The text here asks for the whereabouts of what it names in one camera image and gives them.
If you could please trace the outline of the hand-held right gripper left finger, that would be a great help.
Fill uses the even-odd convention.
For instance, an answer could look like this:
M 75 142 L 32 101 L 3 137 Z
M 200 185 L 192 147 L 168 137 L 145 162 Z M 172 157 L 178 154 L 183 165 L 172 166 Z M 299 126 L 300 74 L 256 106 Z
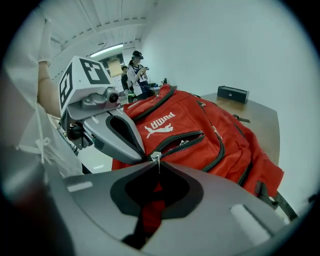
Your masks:
M 160 229 L 157 162 L 65 179 L 63 220 L 74 239 L 147 242 Z

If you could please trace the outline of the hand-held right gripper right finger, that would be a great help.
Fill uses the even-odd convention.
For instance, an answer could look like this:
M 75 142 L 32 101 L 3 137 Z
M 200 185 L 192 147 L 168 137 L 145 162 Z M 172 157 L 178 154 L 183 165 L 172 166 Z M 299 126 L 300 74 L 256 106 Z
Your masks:
M 265 202 L 236 183 L 186 166 L 165 163 L 203 188 L 198 206 L 184 218 L 164 219 L 142 247 L 153 256 L 233 256 L 270 241 L 285 222 Z

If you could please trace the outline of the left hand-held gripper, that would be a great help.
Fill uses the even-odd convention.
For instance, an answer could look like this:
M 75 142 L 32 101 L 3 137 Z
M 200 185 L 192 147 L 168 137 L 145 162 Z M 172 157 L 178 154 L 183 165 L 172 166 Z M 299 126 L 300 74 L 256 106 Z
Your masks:
M 119 95 L 101 62 L 74 56 L 58 84 L 60 124 L 78 149 L 93 143 L 105 155 L 133 165 L 146 152 L 135 123 L 119 109 Z

